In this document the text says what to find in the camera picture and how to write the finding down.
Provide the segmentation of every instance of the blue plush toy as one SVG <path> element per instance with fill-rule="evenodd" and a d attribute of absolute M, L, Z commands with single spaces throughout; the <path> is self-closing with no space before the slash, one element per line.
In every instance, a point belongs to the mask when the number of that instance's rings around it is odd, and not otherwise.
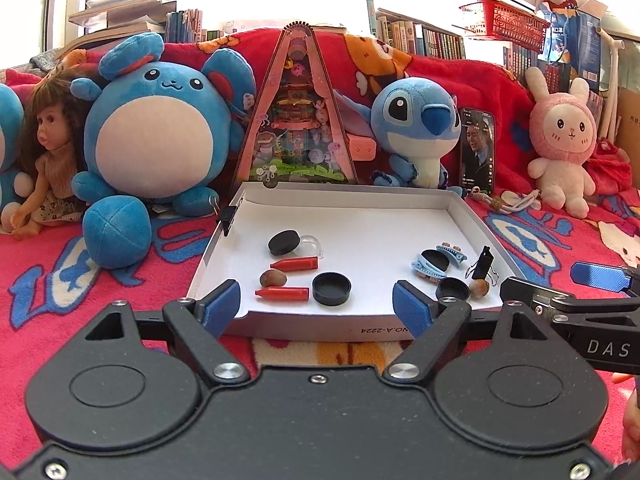
<path fill-rule="evenodd" d="M 31 177 L 14 166 L 23 117 L 18 96 L 8 86 L 0 84 L 0 221 L 7 232 L 12 230 L 11 215 L 33 191 Z"/>
<path fill-rule="evenodd" d="M 393 173 L 377 171 L 376 186 L 411 186 L 450 189 L 440 159 L 460 138 L 456 99 L 437 83 L 421 77 L 399 79 L 386 86 L 371 108 L 334 91 L 345 129 L 373 137 L 390 153 Z"/>
<path fill-rule="evenodd" d="M 142 260 L 151 244 L 148 206 L 171 205 L 185 216 L 213 211 L 207 187 L 229 151 L 239 151 L 244 118 L 255 96 L 251 67 L 237 52 L 219 49 L 198 72 L 160 62 L 159 34 L 133 36 L 105 54 L 98 71 L 71 92 L 95 101 L 84 128 L 88 171 L 74 193 L 92 204 L 82 221 L 91 258 L 116 269 Z"/>

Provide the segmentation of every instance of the black bottle cap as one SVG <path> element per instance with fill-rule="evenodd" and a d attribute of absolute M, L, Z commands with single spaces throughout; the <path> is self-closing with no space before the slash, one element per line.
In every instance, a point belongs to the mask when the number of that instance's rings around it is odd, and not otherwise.
<path fill-rule="evenodd" d="M 318 274 L 312 284 L 314 299 L 325 306 L 338 306 L 349 299 L 351 282 L 338 272 Z"/>
<path fill-rule="evenodd" d="M 300 244 L 300 236 L 293 229 L 282 231 L 269 240 L 269 250 L 273 256 L 282 256 L 293 251 Z"/>
<path fill-rule="evenodd" d="M 469 288 L 465 282 L 461 282 L 457 278 L 442 278 L 438 283 L 438 288 L 436 288 L 436 298 L 441 300 L 447 297 L 466 301 L 469 297 Z"/>
<path fill-rule="evenodd" d="M 436 249 L 427 249 L 426 251 L 422 251 L 420 256 L 442 272 L 447 270 L 449 267 L 449 258 L 447 258 L 447 255 L 437 251 Z"/>

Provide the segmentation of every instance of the human hand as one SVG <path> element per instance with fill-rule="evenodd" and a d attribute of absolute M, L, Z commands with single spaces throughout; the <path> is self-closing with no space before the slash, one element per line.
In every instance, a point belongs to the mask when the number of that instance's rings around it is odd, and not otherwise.
<path fill-rule="evenodd" d="M 18 227 L 21 227 L 22 224 L 24 224 L 24 219 L 26 218 L 26 216 L 27 215 L 25 213 L 18 209 L 14 214 L 11 215 L 11 218 L 9 218 L 11 227 L 13 227 L 14 230 L 16 230 Z"/>
<path fill-rule="evenodd" d="M 612 382 L 620 384 L 632 375 L 613 374 Z M 622 458 L 624 460 L 640 459 L 640 408 L 638 408 L 638 393 L 634 390 L 626 403 L 625 414 L 622 417 Z"/>

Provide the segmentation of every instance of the cartoon print blanket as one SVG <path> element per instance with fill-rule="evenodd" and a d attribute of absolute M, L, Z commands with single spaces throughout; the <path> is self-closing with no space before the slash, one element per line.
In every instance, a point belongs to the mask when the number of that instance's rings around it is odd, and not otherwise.
<path fill-rule="evenodd" d="M 237 49 L 262 81 L 279 31 L 256 30 L 200 44 L 169 44 L 163 59 L 200 69 L 216 48 Z M 495 117 L 497 191 L 529 192 L 526 165 L 533 158 L 527 134 L 532 101 L 526 90 L 500 67 L 473 61 L 442 61 L 409 56 L 369 38 L 318 34 L 332 84 L 348 97 L 370 105 L 380 89 L 405 74 L 436 80 L 455 94 L 463 107 Z M 89 62 L 91 53 L 87 53 Z M 444 160 L 457 179 L 454 150 Z M 386 157 L 360 163 L 358 174 L 369 183 L 373 169 Z M 214 183 L 228 191 L 234 161 Z M 471 203 L 504 244 L 529 280 L 572 292 L 578 297 L 606 293 L 574 285 L 569 268 L 576 260 L 635 265 L 640 261 L 640 196 L 635 189 L 603 198 L 585 221 L 548 210 L 526 210 L 511 216 L 488 212 Z M 136 309 L 158 309 L 183 296 L 199 257 L 212 234 L 214 218 L 153 220 L 154 243 L 142 264 L 126 270 L 98 269 L 84 248 L 79 225 L 45 230 L 25 242 L 0 236 L 0 462 L 15 467 L 38 448 L 23 403 L 30 377 L 106 303 L 126 298 Z M 389 343 L 301 343 L 223 337 L 225 345 L 256 373 L 260 364 L 376 364 L 383 367 L 403 346 Z M 603 374 L 608 383 L 608 374 Z M 596 446 L 610 460 L 620 458 L 622 413 L 629 384 L 609 386 L 607 417 Z"/>

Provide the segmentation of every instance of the red crayon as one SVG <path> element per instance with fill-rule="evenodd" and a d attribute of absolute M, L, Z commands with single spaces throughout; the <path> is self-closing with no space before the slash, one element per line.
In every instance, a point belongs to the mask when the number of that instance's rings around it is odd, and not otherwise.
<path fill-rule="evenodd" d="M 273 301 L 309 301 L 306 286 L 268 286 L 255 291 L 256 296 Z"/>
<path fill-rule="evenodd" d="M 271 269 L 278 269 L 282 272 L 293 270 L 313 270 L 318 268 L 318 257 L 308 256 L 306 258 L 286 258 L 271 264 Z"/>

